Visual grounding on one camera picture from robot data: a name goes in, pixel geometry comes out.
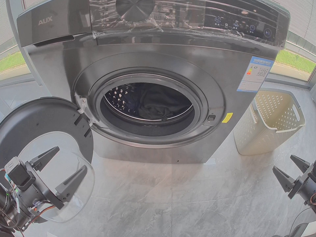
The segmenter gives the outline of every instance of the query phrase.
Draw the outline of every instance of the energy label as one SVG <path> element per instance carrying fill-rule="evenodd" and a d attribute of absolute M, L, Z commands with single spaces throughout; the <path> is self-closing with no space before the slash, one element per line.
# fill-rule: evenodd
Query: energy label
<path fill-rule="evenodd" d="M 258 92 L 274 61 L 253 56 L 237 91 Z"/>

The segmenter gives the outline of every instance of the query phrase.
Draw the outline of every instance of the beige laundry basket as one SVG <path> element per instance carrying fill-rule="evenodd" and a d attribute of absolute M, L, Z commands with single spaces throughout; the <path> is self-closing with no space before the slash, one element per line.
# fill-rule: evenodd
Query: beige laundry basket
<path fill-rule="evenodd" d="M 261 88 L 234 128 L 238 152 L 258 155 L 273 151 L 302 126 L 305 118 L 291 92 Z"/>

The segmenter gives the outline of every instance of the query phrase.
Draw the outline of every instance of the basket handle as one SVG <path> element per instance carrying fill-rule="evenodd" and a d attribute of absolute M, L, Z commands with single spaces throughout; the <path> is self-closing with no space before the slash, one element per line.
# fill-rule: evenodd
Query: basket handle
<path fill-rule="evenodd" d="M 300 115 L 298 114 L 298 111 L 297 111 L 296 106 L 293 105 L 292 108 L 293 108 L 293 111 L 294 111 L 294 113 L 295 113 L 295 116 L 296 116 L 297 121 L 300 121 L 301 118 L 300 118 Z"/>

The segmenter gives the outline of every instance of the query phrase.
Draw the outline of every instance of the orange wire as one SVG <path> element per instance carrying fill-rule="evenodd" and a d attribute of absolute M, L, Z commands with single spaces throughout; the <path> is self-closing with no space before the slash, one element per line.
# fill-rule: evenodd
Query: orange wire
<path fill-rule="evenodd" d="M 311 196 L 311 199 L 309 200 L 312 205 L 316 205 L 316 203 L 313 203 L 313 202 L 312 202 L 314 195 L 316 195 L 316 193 L 314 193 L 314 194 Z"/>
<path fill-rule="evenodd" d="M 40 212 L 40 214 L 39 214 L 36 218 L 34 218 L 34 219 L 29 223 L 29 225 L 32 224 L 32 223 L 33 223 L 39 216 L 41 216 L 44 212 L 46 212 L 47 210 L 52 209 L 52 208 L 54 208 L 54 207 L 55 207 L 55 206 L 52 205 L 52 206 L 47 207 L 47 208 L 45 208 L 44 210 L 42 210 L 42 211 Z"/>

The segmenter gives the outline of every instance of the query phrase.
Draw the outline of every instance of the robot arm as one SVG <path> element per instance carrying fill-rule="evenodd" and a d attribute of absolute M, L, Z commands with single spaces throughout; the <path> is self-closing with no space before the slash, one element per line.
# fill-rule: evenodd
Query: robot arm
<path fill-rule="evenodd" d="M 41 217 L 43 212 L 54 207 L 60 210 L 71 200 L 87 174 L 85 165 L 59 184 L 55 188 L 56 194 L 45 185 L 36 172 L 42 171 L 58 151 L 59 147 L 51 148 L 25 163 L 13 157 L 1 169 L 5 171 L 11 190 L 0 185 L 0 237 L 12 236 L 14 229 L 24 232 L 33 222 L 45 222 Z M 49 207 L 39 212 L 38 208 L 42 204 L 48 204 Z"/>
<path fill-rule="evenodd" d="M 290 199 L 299 194 L 304 199 L 304 204 L 316 213 L 316 161 L 310 164 L 295 155 L 291 155 L 290 158 L 302 171 L 302 176 L 298 176 L 294 180 L 276 166 L 273 167 L 272 171 L 283 190 L 289 193 Z M 290 235 L 285 237 L 316 237 L 316 222 L 299 224 Z"/>

